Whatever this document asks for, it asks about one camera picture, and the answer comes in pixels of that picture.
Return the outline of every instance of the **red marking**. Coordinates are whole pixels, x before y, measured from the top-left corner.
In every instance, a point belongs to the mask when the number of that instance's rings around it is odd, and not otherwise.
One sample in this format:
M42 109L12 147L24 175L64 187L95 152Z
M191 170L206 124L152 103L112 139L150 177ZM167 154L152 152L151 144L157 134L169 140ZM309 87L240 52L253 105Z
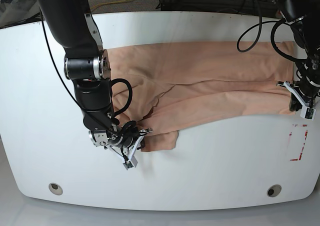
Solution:
M305 149L305 145L306 145L306 140L307 140L307 136L308 136L308 130L305 131L305 134L304 134L304 143L303 143L303 147L301 149L301 152L300 152L300 155L299 155L299 159L295 158L295 159L291 159L290 161L300 161L301 158L302 158L302 154L304 153L304 149Z
M288 139L288 146L287 147L289 147L289 145L290 145L291 136L292 136L292 132L289 133L289 139Z

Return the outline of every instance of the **black cable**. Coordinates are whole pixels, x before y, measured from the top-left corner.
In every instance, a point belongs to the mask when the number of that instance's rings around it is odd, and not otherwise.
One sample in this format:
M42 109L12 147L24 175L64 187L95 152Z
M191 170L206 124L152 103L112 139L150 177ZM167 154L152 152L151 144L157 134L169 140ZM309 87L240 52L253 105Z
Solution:
M69 89L67 88L64 80L62 79L59 71L58 71L58 68L56 66L56 63L54 61L54 57L52 56L52 53L51 53L51 49L50 49L50 46L49 46L49 42L48 42L48 38L47 38L47 33L46 33L46 29L45 29L45 24L44 24L44 18L43 18L43 15L42 13L40 13L40 17L41 17L41 24L42 24L42 29L43 29L43 33L44 33L44 38L45 38L45 42L46 42L46 45L48 47L48 51L49 51L49 54L50 54L50 58L52 60L52 63L53 63L53 66L54 66L54 69L56 71L56 73L58 74L58 77L61 81L61 83L63 84L65 90L68 92L68 94L70 95L70 97L73 99L73 101L76 103L76 105L78 105L78 107L80 109L82 109L83 111L86 111L86 109L82 108L81 105L77 102L77 100L74 98L74 96L71 94L71 92L69 91Z
M246 4L246 0L243 0L239 10L235 13L236 15L242 11L242 9L244 8L245 4Z
M240 40L238 40L237 44L236 44L236 48L239 52L241 53L245 53L245 52L248 52L250 51L254 46L256 46L256 44L258 43L259 41L259 38L260 38L260 35L261 35L261 32L262 32L262 13L261 13L261 8L260 8L260 4L259 4L259 0L255 0L256 1L256 5L257 5L257 9L258 9L258 14L259 14L259 30L258 30L258 34L256 36L256 39L255 41L253 42L253 44L248 47L247 49L240 49L239 48L239 43L240 43Z
M128 100L127 100L126 104L123 106L123 108L119 109L118 111L116 111L114 113L114 117L118 116L119 114L122 114L123 112L125 112L129 108L131 101L132 101L132 96L133 96L131 84L127 80L125 80L124 78L116 78L111 81L111 87L117 83L125 84L126 87L128 88L129 95L128 95Z
M156 10L161 8L161 0L159 0L159 4L157 5L157 7L155 7Z
M275 25L273 26L272 30L271 30L271 35L270 35L270 41L271 41L271 45L272 47L274 48L274 50L279 54L281 55L282 57L286 58L287 60L290 60L292 62L295 62L295 63L305 63L307 59L300 59L300 58L295 58L295 57L292 57L284 52L282 52L276 45L276 42L275 42L275 34L276 34L276 31L277 29L279 28L279 26L281 25L288 25L286 23L286 19L283 18L279 21L277 21L275 23Z
M255 0L252 0L252 15L255 15Z
M137 126L137 122L136 121L129 121L129 122L126 122L122 129L119 131L119 135L122 136L125 131L127 131L127 129L131 128L131 127L135 127Z
M277 20L270 20L270 21L265 21L263 22L262 24L269 24L269 23L277 23L278 21ZM241 36L239 37L237 43L236 43L236 47L239 48L239 44L240 44L240 41L241 39L249 32L251 31L252 29L254 29L255 27L259 26L260 24L257 23L255 25L253 25L252 27L248 28L243 34L241 34Z
M122 157L124 159L124 162L127 163L128 157L124 153L124 146L123 145L121 146L120 151L121 151Z
M22 19L22 20L20 20L20 21L13 22L13 23L10 23L10 24L1 26L0 29L12 27L12 26L17 26L17 25L19 25L20 23L25 23L25 24L27 24L27 23L37 22L37 21L39 21L39 19L36 20L36 21L33 21L33 19L37 18L38 16L40 16L40 13L39 13L39 12L36 13L35 15L31 16L31 17L26 18L26 19Z

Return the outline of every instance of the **red tape mark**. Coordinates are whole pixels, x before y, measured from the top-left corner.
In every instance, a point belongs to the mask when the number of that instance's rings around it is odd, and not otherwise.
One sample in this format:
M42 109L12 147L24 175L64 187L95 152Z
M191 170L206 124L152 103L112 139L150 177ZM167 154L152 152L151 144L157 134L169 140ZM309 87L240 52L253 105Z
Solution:
M298 159L298 158L295 158L295 159L291 159L290 161L298 161L298 160L301 160L302 154L304 153L307 136L308 136L308 130L306 130L306 131L305 131L305 134L304 134L304 143L303 143L303 147L302 147L302 149L301 149L301 153L300 153L300 155L299 155L299 159Z

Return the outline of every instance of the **metal bracket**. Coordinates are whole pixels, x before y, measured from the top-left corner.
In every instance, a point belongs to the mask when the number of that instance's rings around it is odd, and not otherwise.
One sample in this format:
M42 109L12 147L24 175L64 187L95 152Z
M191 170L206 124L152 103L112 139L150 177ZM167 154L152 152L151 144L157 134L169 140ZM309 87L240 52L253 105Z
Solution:
M101 40L101 36L100 36L100 33L99 33L99 29L98 29L95 21L92 18L92 14L91 13L86 13L84 15L84 17L85 17L85 21L86 21L86 24L88 26L88 29L89 29L89 31L91 33L91 36L95 40L96 45L98 46L98 49L100 51L103 50L104 48L102 46L102 40Z
M151 133L152 130L148 128L148 129L140 130L140 132L148 134L148 133ZM112 145L108 144L109 138L106 131L93 131L93 132L89 131L89 138L91 139L93 144L96 147L103 146L105 150L106 149L110 150L112 154L114 154L116 157L118 157L121 160L126 170L137 167L138 161L135 157L135 153L137 149L141 146L141 141L144 139L144 137L145 137L144 135L140 136L134 142L132 149L128 151L127 160L125 160L123 155L118 153Z
M309 107L309 104L304 101L304 99L300 96L300 94L293 88L291 87L289 82L283 82L283 84L279 84L280 86L286 87L286 89L292 93L296 99L299 101L299 103L302 105L300 117L307 119L307 120L314 120L316 116L316 109Z

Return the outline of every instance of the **silver joint ring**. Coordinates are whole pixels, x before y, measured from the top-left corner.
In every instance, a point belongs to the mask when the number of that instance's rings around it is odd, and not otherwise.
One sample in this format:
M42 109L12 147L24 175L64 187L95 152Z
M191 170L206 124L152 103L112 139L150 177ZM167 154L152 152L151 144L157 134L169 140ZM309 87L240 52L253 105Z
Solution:
M94 57L93 58L93 73L94 73L94 77L97 80L100 80L100 69L99 69L99 57Z
M70 79L69 73L68 73L68 58L67 57L64 58L64 75L67 80Z

